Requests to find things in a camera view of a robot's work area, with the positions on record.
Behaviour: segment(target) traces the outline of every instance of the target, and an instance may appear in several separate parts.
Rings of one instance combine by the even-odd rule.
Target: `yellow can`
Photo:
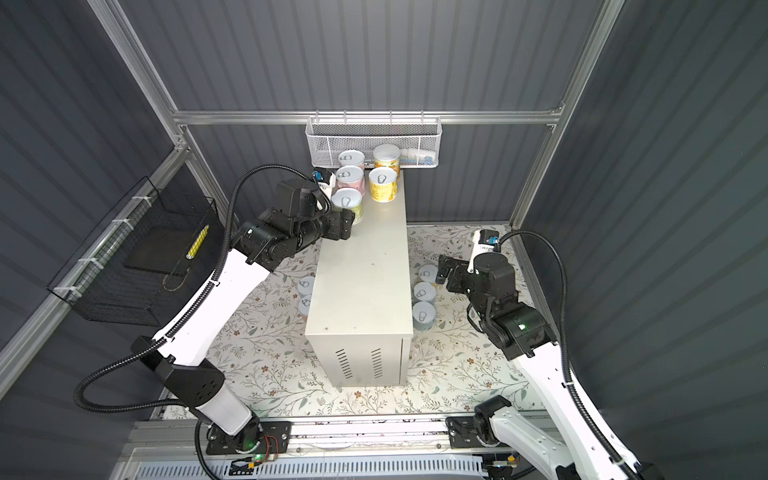
[[[393,144],[379,145],[373,149],[373,167],[392,168],[400,178],[400,148]]]
[[[397,173],[390,167],[377,167],[368,174],[371,198],[377,202],[390,202],[397,196]]]

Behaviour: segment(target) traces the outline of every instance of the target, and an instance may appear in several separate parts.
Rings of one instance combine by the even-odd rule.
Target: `white can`
[[[346,208],[355,212],[352,225],[357,225],[362,220],[362,194],[354,188],[340,188],[331,197],[331,202],[337,209]]]
[[[393,144],[379,145],[373,149],[373,167],[389,167],[400,178],[400,147]]]
[[[425,265],[419,269],[419,278],[422,282],[434,283],[437,280],[437,267],[434,265]]]
[[[342,167],[353,165],[355,167],[365,168],[366,156],[359,150],[344,150],[339,154],[339,165]]]
[[[397,172],[389,167],[378,167],[368,174],[371,198],[377,202],[391,202],[397,197]]]
[[[417,330],[427,330],[435,325],[435,315],[437,311],[435,306],[427,302],[417,302],[413,306],[413,328]]]
[[[366,194],[366,172],[355,165],[341,167],[336,171],[336,184],[339,188],[354,188],[361,195]]]
[[[299,315],[306,322],[306,318],[310,315],[310,304],[312,303],[312,296],[307,295],[299,299]]]
[[[299,291],[299,295],[301,296],[312,295],[313,288],[315,288],[314,276],[305,276],[299,280],[298,284],[296,285],[296,290]]]
[[[434,285],[427,282],[418,282],[413,287],[413,296],[418,302],[434,302],[437,296],[437,289]]]

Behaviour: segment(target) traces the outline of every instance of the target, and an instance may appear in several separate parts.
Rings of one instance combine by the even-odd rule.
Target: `ventilation slot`
[[[341,367],[341,373],[344,375],[344,378],[348,380],[351,379],[352,367],[349,366],[349,360],[346,358],[344,349],[336,351],[336,358],[339,359],[339,366]]]
[[[382,350],[373,350],[371,352],[371,360],[373,361],[373,378],[381,378],[382,375],[384,375],[384,371],[382,370]]]

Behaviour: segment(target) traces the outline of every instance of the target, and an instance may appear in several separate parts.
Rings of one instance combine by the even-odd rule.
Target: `white can lid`
[[[312,302],[312,296],[307,295],[301,299],[299,299],[299,313],[302,315],[309,315],[310,314],[310,303]]]
[[[331,201],[341,208],[354,208],[362,202],[362,194],[355,188],[340,188],[333,194]]]
[[[366,155],[359,150],[344,150],[339,154],[339,165],[361,165],[366,161]]]
[[[357,182],[365,174],[366,172],[362,171],[362,168],[358,167],[357,165],[347,165],[346,167],[341,167],[336,171],[336,179],[338,181],[344,182],[345,184],[348,184],[351,182]]]
[[[368,174],[368,178],[371,180],[371,183],[387,185],[397,181],[397,172],[393,168],[377,167],[371,170],[371,173]]]
[[[412,311],[413,319],[419,323],[434,322],[436,313],[435,306],[427,302],[416,302]]]
[[[379,145],[373,149],[373,157],[376,160],[394,161],[400,158],[400,147],[392,144]]]
[[[296,289],[299,290],[299,295],[307,296],[312,294],[312,289],[315,288],[315,277],[305,276],[299,280]]]
[[[437,267],[435,265],[425,265],[419,269],[419,277],[423,282],[434,282],[437,279]]]
[[[435,299],[437,296],[437,289],[431,283],[418,282],[416,286],[413,287],[413,296],[415,296],[417,300],[425,300],[428,302]]]

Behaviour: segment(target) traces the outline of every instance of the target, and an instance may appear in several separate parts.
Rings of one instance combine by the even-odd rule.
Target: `floral pattern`
[[[412,285],[424,264],[439,255],[468,259],[477,228],[505,226],[409,227]],[[405,386],[336,388],[304,337],[296,309],[296,283],[314,275],[320,245],[287,259],[232,315],[207,358],[227,376],[230,388],[261,417],[468,412],[494,395],[518,409],[542,409],[528,382],[486,337],[466,321],[467,299],[438,287],[435,325],[415,331]],[[520,299],[531,304],[528,287],[510,247]],[[166,419],[192,418],[169,407]]]

